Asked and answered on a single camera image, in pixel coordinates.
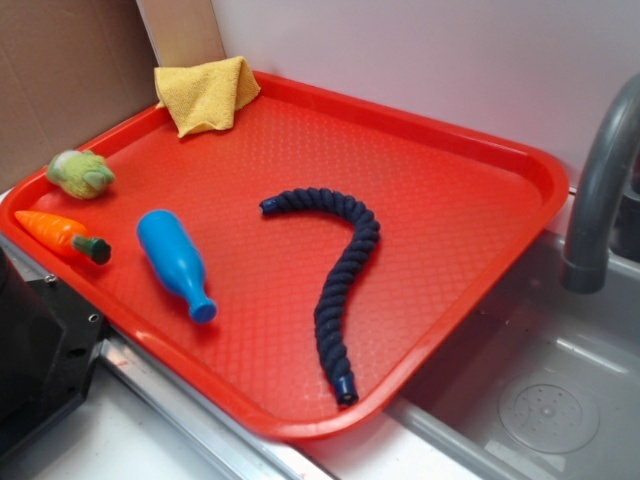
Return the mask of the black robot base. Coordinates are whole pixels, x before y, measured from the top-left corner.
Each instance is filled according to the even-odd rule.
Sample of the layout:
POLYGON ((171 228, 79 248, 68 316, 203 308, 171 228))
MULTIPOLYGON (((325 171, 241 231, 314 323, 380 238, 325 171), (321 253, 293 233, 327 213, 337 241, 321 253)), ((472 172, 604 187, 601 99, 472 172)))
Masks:
POLYGON ((87 398, 104 315, 61 279, 26 280, 1 254, 1 460, 87 398))

